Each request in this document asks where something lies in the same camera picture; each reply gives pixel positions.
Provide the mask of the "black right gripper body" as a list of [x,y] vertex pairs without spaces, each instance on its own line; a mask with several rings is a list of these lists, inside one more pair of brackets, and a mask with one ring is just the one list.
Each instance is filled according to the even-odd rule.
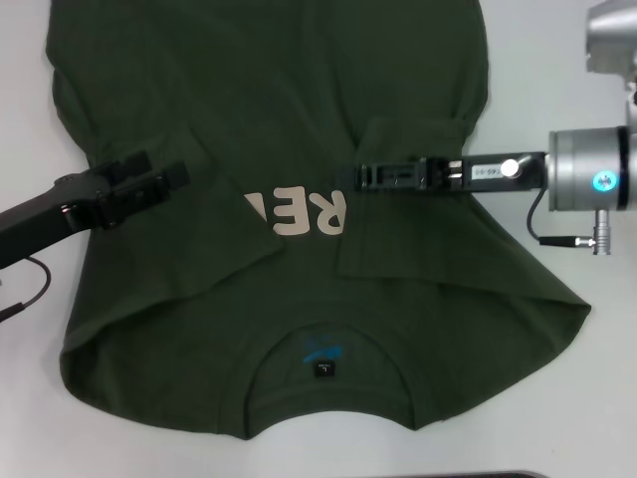
[[527,151],[423,157],[424,184],[428,190],[448,193],[521,192],[541,189],[545,177],[545,152]]

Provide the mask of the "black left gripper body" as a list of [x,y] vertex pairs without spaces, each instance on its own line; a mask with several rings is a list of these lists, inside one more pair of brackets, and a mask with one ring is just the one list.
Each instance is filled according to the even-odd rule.
[[9,267],[78,232],[105,225],[112,167],[65,175],[48,191],[1,213],[1,265]]

